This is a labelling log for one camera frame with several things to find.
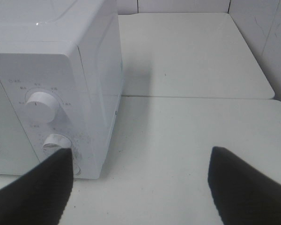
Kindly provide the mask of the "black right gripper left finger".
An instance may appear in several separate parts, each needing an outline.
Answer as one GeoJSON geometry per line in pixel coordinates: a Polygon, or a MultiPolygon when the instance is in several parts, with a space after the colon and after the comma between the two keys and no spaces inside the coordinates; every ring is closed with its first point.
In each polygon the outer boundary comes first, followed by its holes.
{"type": "Polygon", "coordinates": [[[74,182],[71,149],[60,149],[0,189],[0,225],[57,225],[74,182]]]}

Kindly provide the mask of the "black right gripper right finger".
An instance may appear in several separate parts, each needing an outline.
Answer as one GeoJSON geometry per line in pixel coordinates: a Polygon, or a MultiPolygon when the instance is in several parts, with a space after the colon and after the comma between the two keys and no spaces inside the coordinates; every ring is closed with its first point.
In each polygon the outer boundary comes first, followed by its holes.
{"type": "Polygon", "coordinates": [[[281,184],[224,147],[211,151],[208,185],[225,225],[281,225],[281,184]]]}

